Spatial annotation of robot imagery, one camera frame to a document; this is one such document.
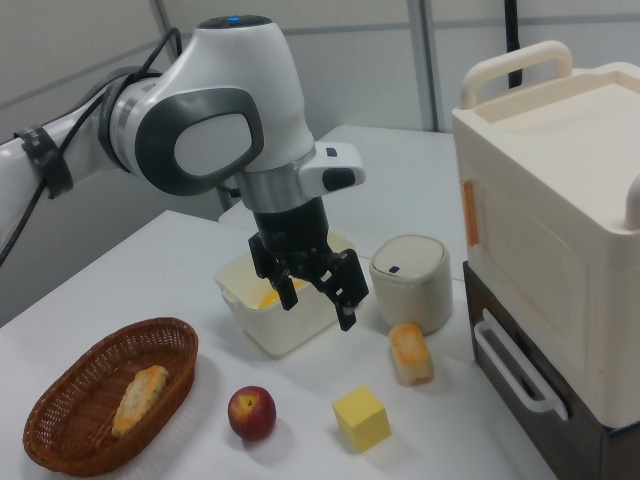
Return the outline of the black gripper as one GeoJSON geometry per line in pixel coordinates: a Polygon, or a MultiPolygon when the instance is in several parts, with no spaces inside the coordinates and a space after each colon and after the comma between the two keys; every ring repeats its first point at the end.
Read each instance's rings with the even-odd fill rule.
{"type": "Polygon", "coordinates": [[[255,213],[258,232],[249,239],[256,275],[267,279],[289,311],[298,302],[292,276],[313,281],[335,307],[343,332],[356,323],[355,310],[369,293],[357,253],[330,251],[323,201],[313,198],[278,213],[255,213]]]}

